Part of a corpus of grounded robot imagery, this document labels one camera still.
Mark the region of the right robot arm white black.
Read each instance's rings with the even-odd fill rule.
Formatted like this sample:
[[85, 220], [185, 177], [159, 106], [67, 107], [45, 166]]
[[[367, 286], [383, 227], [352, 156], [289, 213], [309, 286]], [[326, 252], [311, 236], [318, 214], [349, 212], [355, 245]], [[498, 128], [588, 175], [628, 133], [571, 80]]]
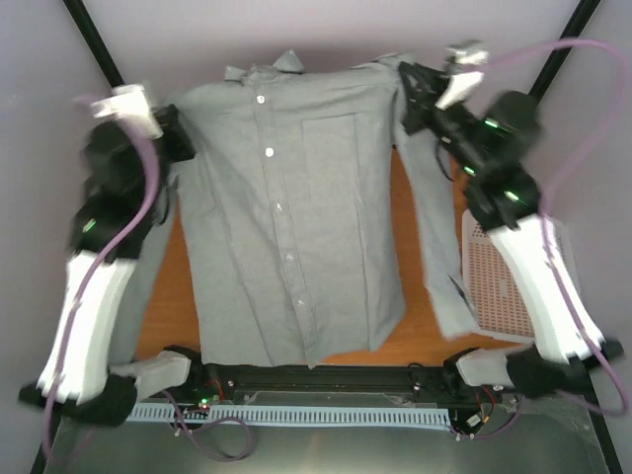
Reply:
[[468, 177], [467, 208], [508, 267], [530, 319], [523, 349], [468, 350], [450, 363], [461, 384], [501, 385], [531, 399], [549, 395], [582, 402], [590, 373], [624, 354], [588, 315], [555, 239], [535, 180], [521, 159], [540, 138], [537, 101], [501, 93], [478, 117], [465, 105], [473, 83], [417, 63], [398, 67], [405, 97], [404, 130], [429, 130]]

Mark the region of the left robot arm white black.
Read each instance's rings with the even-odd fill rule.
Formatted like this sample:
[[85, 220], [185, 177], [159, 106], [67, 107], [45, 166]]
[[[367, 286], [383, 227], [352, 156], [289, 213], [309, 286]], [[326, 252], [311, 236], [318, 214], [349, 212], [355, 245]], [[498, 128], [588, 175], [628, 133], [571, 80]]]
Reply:
[[155, 110], [146, 132], [119, 116], [98, 124], [83, 154], [91, 175], [72, 220], [66, 289], [57, 333], [39, 378], [24, 385], [20, 402], [75, 422], [117, 427], [137, 401], [173, 387], [195, 397], [205, 373], [186, 355], [165, 351], [128, 364], [110, 364], [109, 350], [123, 295], [140, 268], [148, 234], [172, 209], [168, 177], [195, 152], [180, 112]]

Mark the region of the grey button-up shirt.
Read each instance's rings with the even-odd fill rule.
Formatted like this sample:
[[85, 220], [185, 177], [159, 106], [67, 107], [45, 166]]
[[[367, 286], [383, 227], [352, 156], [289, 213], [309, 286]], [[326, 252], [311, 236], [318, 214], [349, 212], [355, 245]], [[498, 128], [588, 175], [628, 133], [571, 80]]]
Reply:
[[310, 73], [288, 51], [170, 96], [196, 151], [172, 168], [168, 217], [184, 228], [205, 362], [313, 366], [381, 347], [406, 310], [393, 151], [413, 190], [440, 331], [474, 330], [452, 187], [432, 134], [402, 126], [398, 68], [409, 61], [395, 53]]

